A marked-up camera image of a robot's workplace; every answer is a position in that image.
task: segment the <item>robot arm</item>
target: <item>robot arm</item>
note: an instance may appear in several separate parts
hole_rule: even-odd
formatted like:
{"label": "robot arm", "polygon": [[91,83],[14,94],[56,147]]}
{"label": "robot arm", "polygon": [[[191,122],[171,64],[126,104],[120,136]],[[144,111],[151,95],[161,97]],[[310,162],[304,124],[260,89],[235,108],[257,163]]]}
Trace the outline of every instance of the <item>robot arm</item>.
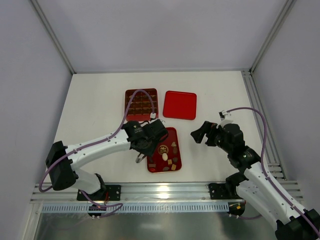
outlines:
{"label": "robot arm", "polygon": [[278,240],[315,240],[317,235],[307,221],[319,231],[320,215],[314,210],[306,210],[269,174],[268,166],[261,164],[260,156],[245,145],[243,132],[233,124],[231,114],[220,112],[221,123],[205,121],[191,136],[196,143],[207,137],[207,146],[223,149],[239,172],[227,177],[224,189],[230,195],[238,195],[249,202],[273,227]]}
{"label": "robot arm", "polygon": [[158,143],[167,138],[168,131],[160,119],[155,119],[144,126],[137,121],[129,121],[110,138],[112,134],[68,146],[64,146],[62,141],[55,142],[46,159],[48,168],[62,156],[73,154],[65,157],[49,172],[53,189],[76,188],[85,191],[91,199],[101,198],[107,191],[101,176],[80,168],[103,156],[130,149],[152,156]]}

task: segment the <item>purple cable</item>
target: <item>purple cable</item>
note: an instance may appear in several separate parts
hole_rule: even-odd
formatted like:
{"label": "purple cable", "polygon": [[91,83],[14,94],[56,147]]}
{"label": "purple cable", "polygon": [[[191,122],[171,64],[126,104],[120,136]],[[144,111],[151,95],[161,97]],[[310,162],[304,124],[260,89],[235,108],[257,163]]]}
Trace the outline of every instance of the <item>purple cable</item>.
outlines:
{"label": "purple cable", "polygon": [[243,220],[255,220],[255,219],[259,219],[261,217],[262,217],[262,215],[260,214],[258,216],[253,216],[253,217],[239,216],[238,218],[243,219]]}
{"label": "purple cable", "polygon": [[280,194],[280,196],[294,209],[296,210],[303,218],[304,220],[311,226],[311,228],[314,230],[314,232],[316,233],[316,235],[318,236],[318,238],[320,239],[320,232],[318,231],[318,229],[313,225],[313,223],[283,194],[283,192],[276,186],[276,184],[271,180],[271,178],[268,176],[268,173],[266,171],[265,165],[264,165],[264,153],[265,153],[265,149],[266,149],[266,142],[267,142],[267,121],[264,117],[264,115],[258,111],[257,109],[254,109],[252,107],[237,107],[237,108],[233,108],[228,110],[228,113],[231,113],[233,111],[237,111],[237,110],[251,110],[256,112],[257,114],[260,115],[262,122],[263,122],[263,128],[264,128],[264,135],[263,135],[263,142],[262,142],[262,150],[261,150],[261,167],[262,167],[262,171],[264,176],[266,177],[266,179],[270,182],[270,184],[274,187],[274,189]]}
{"label": "purple cable", "polygon": [[122,208],[122,206],[124,205],[123,203],[116,203],[116,204],[112,204],[112,205],[101,205],[99,203],[96,203],[94,201],[92,201],[89,196],[86,194],[85,191],[80,190],[81,193],[83,194],[83,196],[92,204],[96,205],[98,208],[97,209],[101,209],[101,210],[107,210],[107,208],[112,208],[112,207],[117,207],[119,206],[117,209],[113,210],[112,212],[109,212],[105,215],[102,215],[100,218],[105,218],[105,217],[109,217],[110,215],[114,214],[116,211],[118,211],[120,208]]}
{"label": "purple cable", "polygon": [[128,111],[129,111],[130,105],[131,105],[131,103],[132,103],[135,95],[136,95],[138,92],[144,93],[144,94],[149,98],[149,100],[150,100],[150,102],[151,102],[152,113],[153,113],[153,114],[155,113],[155,106],[154,106],[154,102],[152,101],[151,96],[150,96],[145,90],[143,90],[143,89],[137,89],[136,91],[134,91],[134,93],[132,94],[132,96],[131,96],[131,98],[130,98],[130,100],[129,100],[129,102],[128,102],[128,105],[126,106],[126,109],[125,109],[125,112],[124,112],[124,115],[123,115],[123,119],[122,119],[121,124],[120,124],[120,126],[118,127],[118,129],[117,129],[110,137],[106,137],[105,139],[102,139],[102,140],[99,140],[99,141],[95,141],[95,142],[92,142],[92,143],[83,145],[83,146],[81,146],[81,147],[79,147],[79,148],[77,148],[77,149],[75,149],[75,150],[72,150],[71,152],[68,152],[66,155],[63,155],[62,157],[58,158],[58,159],[45,171],[44,176],[43,176],[43,178],[41,179],[41,181],[40,181],[40,183],[39,183],[38,189],[39,189],[39,191],[40,191],[41,193],[45,193],[45,192],[47,192],[48,190],[52,189],[53,186],[50,186],[50,187],[48,187],[48,188],[46,188],[46,189],[42,189],[42,185],[44,184],[44,181],[45,181],[47,175],[50,173],[50,171],[51,171],[57,164],[59,164],[62,160],[64,160],[65,158],[69,157],[70,155],[72,155],[72,154],[74,154],[74,153],[76,153],[76,152],[78,152],[78,151],[80,151],[80,150],[82,150],[82,149],[85,149],[85,148],[88,148],[88,147],[91,147],[91,146],[94,146],[94,145],[97,145],[97,144],[104,143],[105,141],[108,141],[108,140],[112,139],[114,136],[116,136],[116,135],[120,132],[123,124],[125,123],[126,117],[127,117],[127,115],[128,115]]}

